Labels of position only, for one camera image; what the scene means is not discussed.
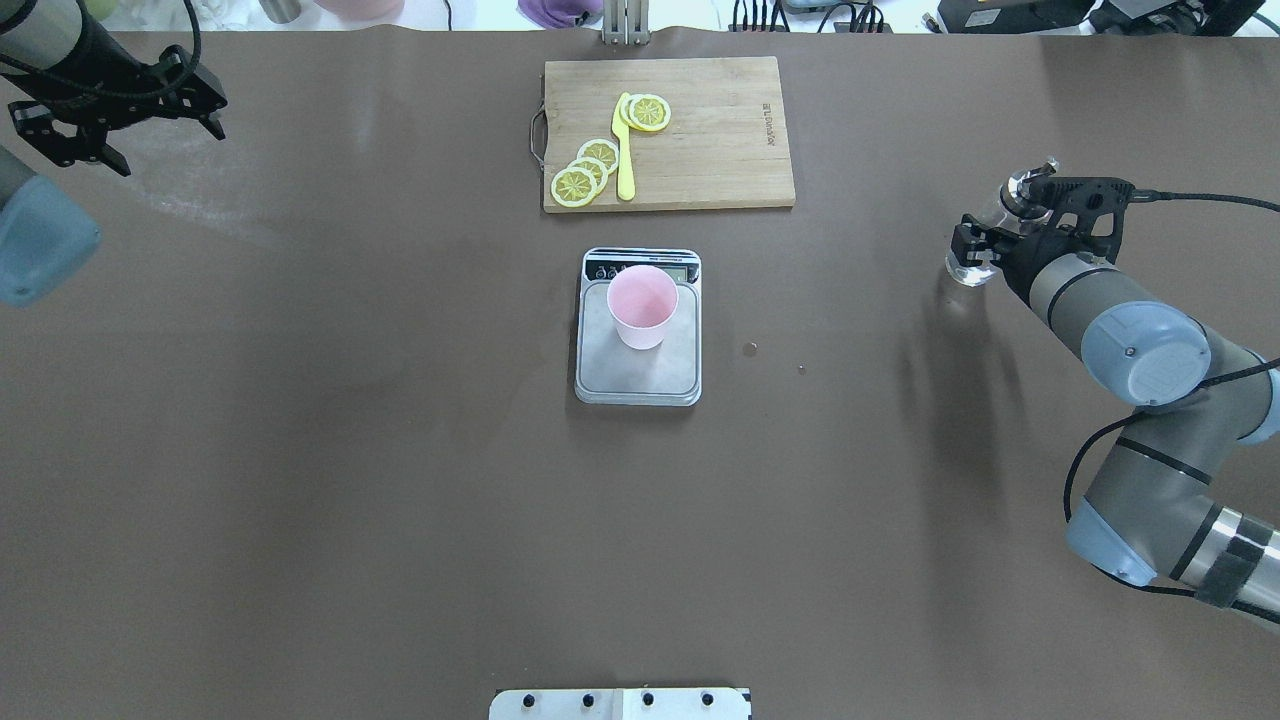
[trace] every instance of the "pink plastic cup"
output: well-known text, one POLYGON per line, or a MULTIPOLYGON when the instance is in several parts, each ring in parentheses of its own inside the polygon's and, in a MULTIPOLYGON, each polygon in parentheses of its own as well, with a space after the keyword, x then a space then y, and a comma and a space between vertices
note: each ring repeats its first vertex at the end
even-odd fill
POLYGON ((631 265, 609 282, 604 300, 622 342, 649 350, 667 337, 680 293, 667 273, 653 265, 631 265))

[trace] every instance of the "purple cloth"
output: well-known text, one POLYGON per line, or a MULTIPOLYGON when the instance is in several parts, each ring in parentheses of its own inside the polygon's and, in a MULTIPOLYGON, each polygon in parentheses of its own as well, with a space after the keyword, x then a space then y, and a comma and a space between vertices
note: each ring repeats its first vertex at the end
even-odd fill
POLYGON ((585 14, 604 12, 604 0, 516 0, 520 12, 535 23, 548 27, 573 27, 585 14))

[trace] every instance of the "brown tablecloth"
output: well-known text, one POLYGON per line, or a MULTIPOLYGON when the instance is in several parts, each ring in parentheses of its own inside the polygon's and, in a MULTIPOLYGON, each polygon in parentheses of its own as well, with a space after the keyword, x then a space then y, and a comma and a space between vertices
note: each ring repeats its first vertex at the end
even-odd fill
MULTIPOLYGON (((794 720, 1280 706, 1276 635, 1068 550, 1066 466, 1128 409, 1002 283, 940 278, 1050 152, 1280 197, 1280 42, 381 28, 205 58, 225 142, 148 122, 116 178, 5 140, 105 240, 0 309, 0 715, 480 719, 644 683, 794 720), (794 210, 540 211, 545 60, 764 54, 794 210), (703 255, 695 407, 573 396, 594 245, 703 255)), ((1275 228, 1135 206, 1120 265, 1274 356, 1275 228)), ((1213 495, 1275 520, 1277 466, 1242 450, 1213 495)))

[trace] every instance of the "metal stand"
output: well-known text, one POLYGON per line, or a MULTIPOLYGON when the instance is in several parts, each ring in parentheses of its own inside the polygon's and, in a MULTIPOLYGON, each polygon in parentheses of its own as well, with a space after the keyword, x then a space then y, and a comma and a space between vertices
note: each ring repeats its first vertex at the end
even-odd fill
POLYGON ((649 45, 649 0, 604 0, 605 45, 649 45))

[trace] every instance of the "yellow plastic knife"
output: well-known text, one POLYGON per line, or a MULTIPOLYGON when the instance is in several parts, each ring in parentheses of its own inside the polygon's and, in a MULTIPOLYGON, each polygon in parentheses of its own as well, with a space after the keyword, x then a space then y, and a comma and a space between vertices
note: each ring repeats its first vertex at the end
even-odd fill
POLYGON ((631 94, 623 92, 613 106, 613 135, 618 137, 618 200, 636 196, 636 178, 631 172, 631 126, 622 119, 623 104, 630 99, 631 94))

